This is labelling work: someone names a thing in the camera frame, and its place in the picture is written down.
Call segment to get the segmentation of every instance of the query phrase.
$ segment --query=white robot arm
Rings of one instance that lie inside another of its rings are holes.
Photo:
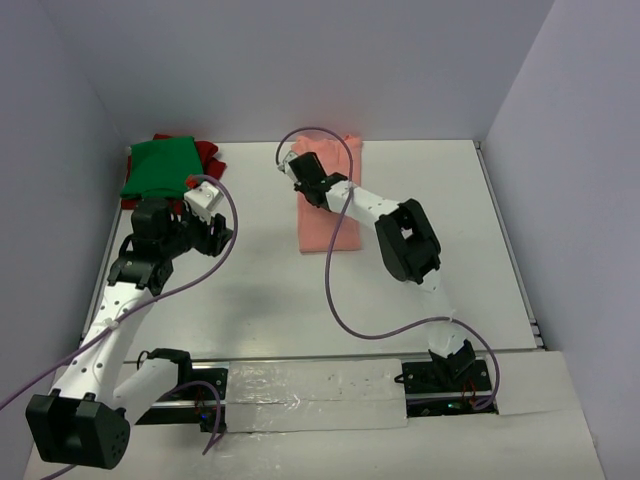
[[[231,238],[226,220],[214,215],[222,193],[208,182],[184,195],[180,219],[164,199],[143,199],[131,216],[133,233],[111,266],[102,302],[83,345],[113,331],[73,359],[48,395],[34,395],[26,411],[40,456],[48,462],[105,469],[122,459],[131,426],[172,388],[188,381],[188,352],[156,349],[142,368],[116,388],[133,338],[153,304],[116,319],[159,295],[173,272],[172,260],[195,248],[217,256]]]
[[[334,213],[344,208],[350,187],[347,177],[339,173],[327,175],[314,152],[289,152],[278,169],[311,205]],[[416,200],[389,200],[353,185],[353,197],[345,214],[376,232],[382,261],[397,280],[422,284],[427,274],[437,274],[440,242]],[[475,353],[461,328],[447,322],[423,328],[427,331],[429,353],[443,381],[457,378],[473,364]]]
[[[339,173],[327,175],[314,152],[289,152],[278,169],[313,206],[339,213],[349,195],[349,181]],[[421,284],[440,268],[440,242],[420,203],[397,202],[354,185],[346,215],[376,232],[382,261],[400,281]]]

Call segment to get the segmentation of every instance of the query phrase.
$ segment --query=purple cable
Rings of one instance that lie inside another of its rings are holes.
[[[280,143],[278,144],[278,148],[276,149],[276,164],[279,165],[280,164],[280,150],[282,149],[282,146],[284,145],[284,143],[292,136],[295,135],[296,133],[299,132],[303,132],[306,130],[316,130],[319,132],[324,132],[328,135],[331,135],[332,137],[336,138],[344,147],[344,149],[347,151],[347,156],[349,157],[349,184],[351,185],[352,179],[353,179],[353,155],[351,153],[351,149],[349,148],[349,146],[347,145],[347,143],[342,139],[342,137],[340,137],[340,135],[338,135],[337,133],[335,133],[332,130],[329,130],[328,128],[323,128],[323,127],[302,127],[302,128],[296,128],[295,130],[289,132],[287,135],[285,135],[285,137],[280,141]],[[480,334],[478,332],[476,332],[473,328],[471,328],[469,325],[467,325],[466,323],[455,319],[455,318],[450,318],[450,317],[431,317],[431,318],[424,318],[422,320],[418,320],[416,322],[410,323],[409,325],[405,325],[404,327],[400,327],[397,328],[395,330],[391,330],[390,332],[386,332],[386,333],[380,333],[377,335],[366,335],[360,332],[356,332],[355,330],[353,330],[351,327],[349,327],[343,320],[342,318],[340,318],[340,315],[338,314],[338,311],[336,310],[336,306],[333,302],[333,295],[331,294],[331,281],[330,281],[330,273],[331,273],[331,257],[333,256],[333,249],[336,243],[336,238],[338,237],[338,232],[340,231],[340,226],[342,225],[342,222],[344,220],[344,217],[347,213],[347,209],[349,208],[349,204],[351,203],[351,200],[353,199],[353,186],[350,186],[349,188],[349,195],[347,196],[347,201],[344,203],[344,206],[342,207],[342,210],[340,211],[340,215],[338,216],[338,223],[336,223],[336,228],[333,230],[333,233],[331,235],[331,240],[329,241],[329,248],[327,249],[327,259],[325,261],[324,264],[324,291],[325,294],[327,296],[327,302],[329,304],[329,310],[331,310],[331,314],[333,315],[333,318],[336,319],[336,322],[338,322],[338,325],[340,325],[340,327],[342,327],[342,329],[344,331],[346,331],[347,333],[353,335],[354,337],[360,338],[362,340],[382,340],[385,338],[389,338],[389,337],[393,337],[395,335],[398,335],[399,333],[403,333],[406,332],[407,330],[411,330],[412,328],[415,327],[419,327],[420,325],[424,325],[426,323],[434,323],[434,322],[451,322],[451,323],[455,323],[456,325],[460,325],[462,328],[464,328],[465,330],[467,330],[469,333],[471,333],[474,337],[476,337],[478,339],[478,341],[484,346],[484,348],[487,350],[487,352],[489,353],[489,356],[491,357],[491,360],[493,361],[493,364],[495,366],[495,370],[496,370],[496,378],[495,378],[495,385],[493,388],[493,391],[491,392],[491,395],[489,395],[487,397],[487,399],[480,403],[480,404],[476,404],[474,405],[474,410],[482,410],[486,407],[488,407],[489,405],[491,405],[493,403],[493,401],[496,398],[496,395],[498,393],[498,389],[500,388],[500,366],[498,365],[498,359],[496,358],[496,354],[494,353],[493,349],[489,346],[489,344],[484,340],[484,338],[482,338],[480,336]]]
[[[51,475],[47,475],[46,477],[42,477],[40,480],[53,480],[54,478],[61,477],[62,475],[67,473],[69,470],[73,470],[74,468],[76,468],[76,466],[77,465],[67,465],[66,467],[61,468],[57,472],[52,473]]]
[[[211,438],[209,439],[207,446],[204,447],[204,450],[202,451],[202,455],[206,455],[211,447],[213,447],[218,442],[218,440],[222,438],[223,435],[222,433],[218,435],[218,430],[220,429],[220,409],[222,408],[222,403],[220,402],[220,395],[218,394],[218,390],[216,390],[216,387],[211,385],[209,382],[203,382],[200,380],[194,380],[193,382],[187,382],[183,383],[182,385],[178,385],[176,388],[167,392],[165,395],[171,395],[172,393],[179,392],[180,390],[184,390],[185,388],[189,387],[208,388],[209,390],[211,390],[211,393],[213,393],[213,396],[216,399],[216,419],[213,423],[213,432],[211,433]]]
[[[227,249],[222,254],[222,257],[220,257],[220,260],[218,260],[218,262],[211,268],[211,270],[209,270],[205,274],[201,275],[200,277],[196,278],[195,280],[193,280],[193,281],[191,281],[191,282],[189,282],[189,283],[187,283],[185,285],[182,285],[181,287],[175,288],[175,289],[170,290],[170,291],[168,291],[166,293],[158,295],[157,297],[153,297],[152,299],[147,300],[146,302],[142,302],[142,303],[136,305],[135,307],[133,307],[128,312],[126,312],[126,313],[120,315],[118,318],[116,318],[116,320],[115,320],[116,322],[122,323],[127,318],[129,318],[131,315],[133,315],[134,313],[136,313],[136,312],[142,310],[143,308],[151,305],[152,303],[159,302],[160,300],[163,300],[165,298],[171,297],[171,296],[176,295],[176,294],[178,294],[180,292],[184,292],[188,288],[191,288],[194,285],[197,285],[198,283],[202,282],[203,280],[206,280],[211,275],[213,275],[222,266],[222,264],[224,264],[224,262],[229,257],[229,254],[231,253],[231,250],[233,250],[233,247],[234,247],[234,245],[236,243],[236,238],[238,236],[238,211],[236,209],[236,205],[235,205],[233,199],[231,198],[231,195],[229,194],[229,190],[227,190],[227,188],[224,185],[222,185],[222,183],[220,183],[215,178],[210,177],[209,175],[194,175],[193,177],[198,179],[198,180],[206,180],[206,181],[212,183],[213,185],[215,185],[216,187],[218,187],[220,189],[220,191],[226,197],[227,201],[229,202],[229,206],[231,207],[231,216],[233,218],[233,233],[231,235],[231,240],[229,241],[229,246],[227,247]],[[112,331],[113,330],[111,330],[110,328],[105,328],[93,340],[87,342],[82,347],[80,347],[77,350],[75,350],[74,352],[70,353],[69,355],[64,357],[62,360],[60,360],[59,362],[55,363],[53,366],[51,366],[48,369],[46,369],[44,372],[36,375],[34,378],[29,380],[27,383],[25,383],[22,387],[20,387],[15,392],[13,392],[9,396],[7,396],[4,400],[2,400],[2,402],[0,402],[0,411],[5,409],[7,407],[7,405],[9,405],[11,402],[13,402],[16,398],[18,398],[25,391],[27,391],[29,388],[31,388],[36,383],[38,383],[40,380],[42,380],[46,376],[52,374],[58,368],[63,367],[65,365],[68,365],[69,362],[71,362],[71,360],[73,360],[75,357],[77,357],[81,353],[86,352],[91,347],[93,347],[95,344],[101,342],[105,337],[107,337],[107,335],[111,334]]]

